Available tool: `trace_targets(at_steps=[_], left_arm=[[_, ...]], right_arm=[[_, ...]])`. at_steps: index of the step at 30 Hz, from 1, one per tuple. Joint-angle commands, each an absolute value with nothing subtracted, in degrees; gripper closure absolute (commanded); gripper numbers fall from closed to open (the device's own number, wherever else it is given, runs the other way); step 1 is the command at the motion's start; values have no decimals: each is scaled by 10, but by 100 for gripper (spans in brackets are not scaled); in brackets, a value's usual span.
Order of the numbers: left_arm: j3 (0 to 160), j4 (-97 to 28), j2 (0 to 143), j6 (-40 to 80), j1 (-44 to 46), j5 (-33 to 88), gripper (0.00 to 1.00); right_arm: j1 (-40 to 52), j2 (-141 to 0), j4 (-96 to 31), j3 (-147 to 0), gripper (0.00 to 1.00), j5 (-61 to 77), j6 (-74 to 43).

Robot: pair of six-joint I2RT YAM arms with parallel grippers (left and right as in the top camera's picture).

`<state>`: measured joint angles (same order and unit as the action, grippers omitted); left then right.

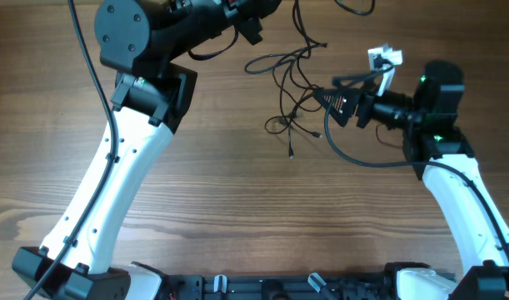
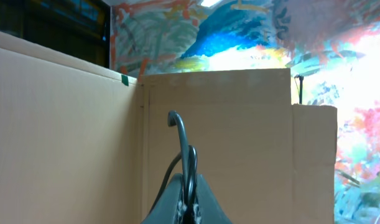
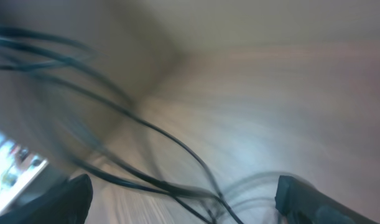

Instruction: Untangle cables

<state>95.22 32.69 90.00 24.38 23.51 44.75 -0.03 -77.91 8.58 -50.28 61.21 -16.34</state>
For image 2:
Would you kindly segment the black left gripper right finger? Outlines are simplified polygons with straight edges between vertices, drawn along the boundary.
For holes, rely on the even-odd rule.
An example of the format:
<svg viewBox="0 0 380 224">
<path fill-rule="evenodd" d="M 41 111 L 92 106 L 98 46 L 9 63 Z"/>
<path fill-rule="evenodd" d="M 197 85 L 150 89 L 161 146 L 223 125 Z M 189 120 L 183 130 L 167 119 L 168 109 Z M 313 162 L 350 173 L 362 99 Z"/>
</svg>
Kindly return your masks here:
<svg viewBox="0 0 380 224">
<path fill-rule="evenodd" d="M 197 175 L 196 221 L 200 224 L 232 224 L 201 174 Z"/>
</svg>

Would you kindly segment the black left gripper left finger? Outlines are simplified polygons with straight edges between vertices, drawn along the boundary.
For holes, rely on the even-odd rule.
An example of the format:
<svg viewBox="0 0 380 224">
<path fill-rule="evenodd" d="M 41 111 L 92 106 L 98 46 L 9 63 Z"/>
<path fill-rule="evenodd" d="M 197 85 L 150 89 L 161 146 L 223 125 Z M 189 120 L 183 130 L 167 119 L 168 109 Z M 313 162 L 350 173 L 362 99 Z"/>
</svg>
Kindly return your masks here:
<svg viewBox="0 0 380 224">
<path fill-rule="evenodd" d="M 174 174 L 162 196 L 141 224 L 178 224 L 178 205 L 182 201 L 182 174 Z"/>
</svg>

